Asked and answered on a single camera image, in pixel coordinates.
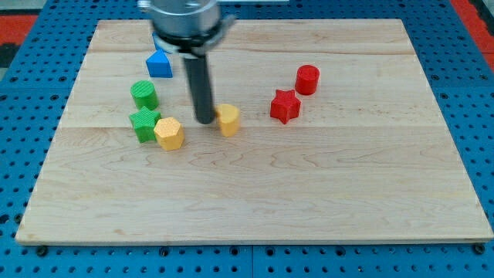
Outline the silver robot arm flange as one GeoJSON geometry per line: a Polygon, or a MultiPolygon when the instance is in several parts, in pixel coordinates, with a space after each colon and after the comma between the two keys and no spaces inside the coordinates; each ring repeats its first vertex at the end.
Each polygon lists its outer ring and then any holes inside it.
{"type": "Polygon", "coordinates": [[[187,59],[206,56],[236,20],[216,0],[139,0],[137,7],[150,16],[155,46],[187,59]]]}

